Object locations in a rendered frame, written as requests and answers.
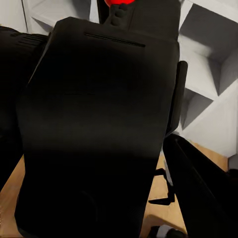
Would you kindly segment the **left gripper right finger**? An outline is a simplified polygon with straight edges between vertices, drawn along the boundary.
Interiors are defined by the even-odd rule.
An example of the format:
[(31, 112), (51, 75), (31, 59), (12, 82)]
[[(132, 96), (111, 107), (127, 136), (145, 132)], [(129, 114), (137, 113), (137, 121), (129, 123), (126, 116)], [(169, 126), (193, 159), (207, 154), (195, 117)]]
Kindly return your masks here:
[(188, 238), (238, 238), (238, 182), (184, 137), (163, 151)]

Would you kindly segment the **digital camera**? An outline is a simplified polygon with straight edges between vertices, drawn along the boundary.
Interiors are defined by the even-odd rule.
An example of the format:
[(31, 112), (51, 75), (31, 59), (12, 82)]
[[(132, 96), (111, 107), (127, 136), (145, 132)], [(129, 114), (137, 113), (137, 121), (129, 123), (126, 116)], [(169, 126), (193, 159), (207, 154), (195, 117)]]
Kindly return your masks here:
[(188, 63), (179, 0), (97, 0), (99, 23), (0, 26), (0, 137), (20, 132), (23, 238), (139, 238)]

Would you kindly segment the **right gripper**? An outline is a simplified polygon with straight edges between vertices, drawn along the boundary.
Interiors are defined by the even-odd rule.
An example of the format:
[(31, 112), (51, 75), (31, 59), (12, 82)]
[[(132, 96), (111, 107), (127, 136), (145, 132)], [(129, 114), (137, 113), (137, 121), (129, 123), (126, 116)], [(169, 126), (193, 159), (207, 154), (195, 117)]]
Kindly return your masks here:
[[(159, 175), (164, 175), (164, 179), (167, 179), (166, 174), (165, 174), (165, 170), (163, 168), (160, 168), (158, 170), (155, 171), (156, 176)], [(173, 186), (171, 186), (171, 184), (168, 182), (167, 180), (167, 186), (168, 186), (168, 198), (165, 199), (157, 199), (157, 200), (150, 200), (148, 201), (150, 204), (159, 204), (159, 205), (167, 205), (169, 206), (170, 203), (175, 202), (175, 188)]]

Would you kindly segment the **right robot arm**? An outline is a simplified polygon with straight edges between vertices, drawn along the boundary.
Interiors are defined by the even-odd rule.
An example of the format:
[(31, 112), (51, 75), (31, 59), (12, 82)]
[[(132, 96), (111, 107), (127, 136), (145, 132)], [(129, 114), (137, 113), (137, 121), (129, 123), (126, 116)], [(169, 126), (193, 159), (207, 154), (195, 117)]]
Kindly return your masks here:
[[(173, 187), (172, 178), (169, 172), (169, 168), (167, 165), (167, 161), (164, 161), (165, 170), (163, 168), (160, 168), (155, 171), (156, 176), (164, 175), (164, 179), (167, 179), (167, 186), (168, 186), (168, 198), (165, 199), (157, 199), (157, 200), (150, 200), (148, 201), (150, 204), (159, 204), (159, 205), (167, 205), (169, 206), (170, 203), (175, 202), (175, 188)], [(233, 179), (235, 179), (236, 182), (238, 182), (238, 169), (230, 169), (228, 172), (226, 172), (228, 175), (230, 175)]]

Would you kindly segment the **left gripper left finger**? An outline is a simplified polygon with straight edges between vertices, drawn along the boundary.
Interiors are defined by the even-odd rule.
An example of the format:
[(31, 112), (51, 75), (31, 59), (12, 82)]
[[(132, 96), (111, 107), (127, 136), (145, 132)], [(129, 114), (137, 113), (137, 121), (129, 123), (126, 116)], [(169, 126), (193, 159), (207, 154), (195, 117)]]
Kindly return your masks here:
[(0, 137), (0, 192), (23, 154), (20, 132)]

